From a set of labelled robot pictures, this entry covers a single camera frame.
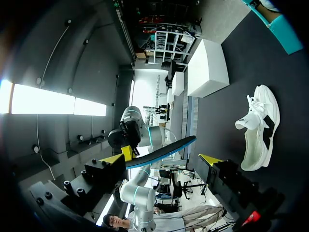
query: man's hair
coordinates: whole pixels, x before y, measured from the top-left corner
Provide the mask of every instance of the man's hair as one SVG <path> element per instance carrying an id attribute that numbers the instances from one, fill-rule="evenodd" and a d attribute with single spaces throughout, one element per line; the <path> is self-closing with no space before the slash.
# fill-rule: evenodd
<path id="1" fill-rule="evenodd" d="M 111 214 L 107 214 L 103 217 L 103 223 L 108 227 L 112 227 L 110 225 L 111 216 L 112 216 Z"/>

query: white shirt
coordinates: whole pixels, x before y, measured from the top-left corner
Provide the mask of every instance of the white shirt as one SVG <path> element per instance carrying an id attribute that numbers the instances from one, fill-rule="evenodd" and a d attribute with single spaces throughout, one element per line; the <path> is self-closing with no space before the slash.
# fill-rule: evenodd
<path id="1" fill-rule="evenodd" d="M 132 220 L 133 212 L 128 215 L 128 219 Z M 155 230 L 154 232 L 185 232 L 183 215 L 181 212 L 168 213 L 168 214 L 154 214 Z M 136 231 L 135 229 L 129 229 L 129 232 Z"/>

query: shelf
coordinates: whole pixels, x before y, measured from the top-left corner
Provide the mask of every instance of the shelf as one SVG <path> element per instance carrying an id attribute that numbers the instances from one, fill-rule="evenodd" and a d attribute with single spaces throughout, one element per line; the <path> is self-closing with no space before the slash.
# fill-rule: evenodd
<path id="1" fill-rule="evenodd" d="M 192 37 L 192 43 L 180 43 L 180 38 L 182 36 Z M 154 61 L 149 62 L 149 64 L 162 64 L 166 59 L 174 60 L 178 65 L 184 66 L 184 70 L 187 64 L 184 63 L 187 56 L 190 55 L 190 49 L 194 43 L 195 38 L 191 36 L 188 32 L 179 33 L 173 31 L 162 31 L 158 30 L 154 37 L 154 49 L 149 49 L 147 51 L 154 53 Z"/>

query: white box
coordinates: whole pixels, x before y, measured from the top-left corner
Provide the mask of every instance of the white box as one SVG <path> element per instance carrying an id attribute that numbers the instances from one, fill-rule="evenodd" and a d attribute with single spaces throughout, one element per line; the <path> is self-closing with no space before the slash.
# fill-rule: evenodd
<path id="1" fill-rule="evenodd" d="M 175 72 L 172 82 L 172 94 L 179 96 L 184 91 L 184 72 Z"/>
<path id="2" fill-rule="evenodd" d="M 188 64 L 188 96 L 204 98 L 229 84 L 221 45 L 201 40 Z"/>
<path id="3" fill-rule="evenodd" d="M 168 103 L 172 104 L 174 102 L 174 95 L 172 95 L 172 90 L 168 89 Z"/>

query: office chair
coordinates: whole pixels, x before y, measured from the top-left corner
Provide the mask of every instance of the office chair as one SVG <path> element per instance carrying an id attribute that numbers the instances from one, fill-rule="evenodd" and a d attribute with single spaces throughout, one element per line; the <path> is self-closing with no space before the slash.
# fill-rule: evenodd
<path id="1" fill-rule="evenodd" d="M 186 197 L 187 200 L 189 200 L 190 198 L 187 196 L 187 193 L 193 193 L 192 191 L 189 190 L 189 188 L 194 188 L 194 187 L 200 187 L 200 186 L 204 186 L 205 184 L 198 184 L 198 185 L 189 185 L 188 183 L 191 183 L 191 180 L 188 180 L 186 182 L 184 182 L 183 186 L 181 185 L 180 181 L 177 181 L 177 183 L 175 182 L 174 176 L 171 175 L 171 179 L 173 182 L 173 186 L 174 186 L 174 191 L 173 191 L 173 197 L 181 197 L 184 193 L 184 196 Z"/>

